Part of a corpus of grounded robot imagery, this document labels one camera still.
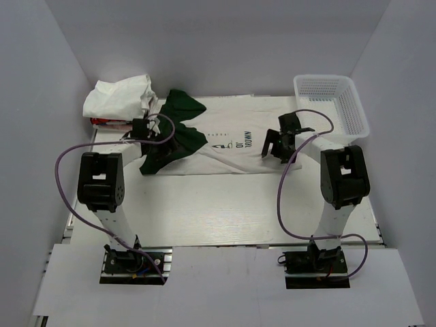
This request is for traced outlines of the white and green t-shirt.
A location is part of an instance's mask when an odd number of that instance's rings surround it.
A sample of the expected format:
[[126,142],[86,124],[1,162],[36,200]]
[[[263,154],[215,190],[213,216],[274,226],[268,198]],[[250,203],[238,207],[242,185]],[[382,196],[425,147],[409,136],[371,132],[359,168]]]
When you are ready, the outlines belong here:
[[295,110],[286,97],[196,99],[172,89],[160,108],[158,129],[164,144],[151,146],[140,166],[143,175],[269,174],[279,159],[261,156],[269,129]]

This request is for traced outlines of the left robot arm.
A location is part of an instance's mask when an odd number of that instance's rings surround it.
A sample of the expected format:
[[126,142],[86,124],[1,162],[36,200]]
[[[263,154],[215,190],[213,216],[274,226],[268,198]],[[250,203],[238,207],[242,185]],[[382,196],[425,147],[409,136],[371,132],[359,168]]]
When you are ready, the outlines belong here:
[[122,203],[125,199],[124,168],[133,161],[151,153],[175,148],[176,125],[166,114],[151,114],[136,119],[133,136],[111,142],[96,142],[105,151],[82,154],[78,177],[79,203],[99,219],[97,226],[82,219],[89,226],[106,233],[110,239],[109,251],[121,251],[121,264],[130,272],[140,270],[144,255],[140,241],[127,221]]

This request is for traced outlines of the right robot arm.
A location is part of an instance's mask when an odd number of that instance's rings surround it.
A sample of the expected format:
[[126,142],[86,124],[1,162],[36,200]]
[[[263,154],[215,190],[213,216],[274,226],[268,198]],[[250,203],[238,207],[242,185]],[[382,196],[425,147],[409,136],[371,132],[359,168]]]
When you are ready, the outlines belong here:
[[[303,127],[298,118],[301,112],[320,115],[329,124],[326,131],[315,131]],[[281,229],[289,236],[307,240],[315,246],[307,255],[308,265],[322,272],[332,264],[332,255],[341,246],[344,238],[355,234],[344,234],[345,225],[354,209],[370,192],[370,182],[362,149],[357,145],[342,145],[329,141],[326,136],[334,131],[332,120],[316,110],[302,109],[279,117],[280,130],[269,129],[261,156],[271,154],[285,164],[279,180],[276,199],[277,219]],[[312,236],[300,236],[288,230],[281,215],[283,184],[297,156],[304,153],[320,165],[320,191],[324,207],[320,222]]]

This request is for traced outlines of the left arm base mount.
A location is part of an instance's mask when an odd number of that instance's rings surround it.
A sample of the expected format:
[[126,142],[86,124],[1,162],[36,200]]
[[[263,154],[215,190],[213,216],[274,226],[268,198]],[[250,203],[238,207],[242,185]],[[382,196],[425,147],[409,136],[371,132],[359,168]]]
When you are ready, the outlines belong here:
[[164,285],[171,264],[171,248],[141,249],[150,259],[130,250],[117,251],[104,246],[105,254],[99,283],[107,285]]

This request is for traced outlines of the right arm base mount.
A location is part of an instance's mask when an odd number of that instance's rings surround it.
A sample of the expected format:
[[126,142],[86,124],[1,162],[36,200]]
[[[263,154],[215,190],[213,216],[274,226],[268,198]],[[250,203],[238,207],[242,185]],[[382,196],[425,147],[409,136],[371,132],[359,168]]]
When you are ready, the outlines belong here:
[[314,242],[305,251],[285,251],[277,259],[285,271],[287,290],[350,288],[347,263],[340,246],[320,250]]

